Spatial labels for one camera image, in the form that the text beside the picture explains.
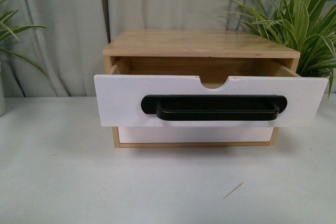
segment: drawer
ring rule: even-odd
[[[272,58],[217,58],[217,57],[165,57],[134,56],[114,57],[107,74],[95,76],[97,101],[102,126],[118,127],[284,127],[306,126],[311,123],[318,109],[328,80],[325,78],[303,78]],[[241,113],[241,103],[251,105],[244,108],[248,113],[259,113],[255,105],[258,97],[284,97],[287,104],[283,111],[270,118],[242,117],[223,120],[177,121],[169,116],[159,118],[155,112],[145,113],[142,101],[149,95],[182,97],[179,111],[205,110],[201,100],[200,109],[183,108],[183,99],[189,97],[223,96],[238,99],[235,103]]]

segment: lower drawer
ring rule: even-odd
[[[271,127],[118,127],[120,143],[269,142]]]

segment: wooden frame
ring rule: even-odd
[[[228,75],[299,77],[295,73],[299,52],[249,33],[128,30],[109,44],[103,55],[106,74],[199,75],[208,88],[225,82],[216,77],[223,71]],[[112,127],[116,148],[267,146],[274,144],[278,131],[278,127],[273,129],[268,142],[120,143],[118,127]]]

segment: desk organizer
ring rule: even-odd
[[[272,145],[307,126],[328,80],[295,73],[300,52],[232,31],[126,30],[95,76],[115,147]]]

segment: black drawer pull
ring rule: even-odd
[[[142,111],[166,121],[271,121],[287,106],[282,95],[146,95]]]

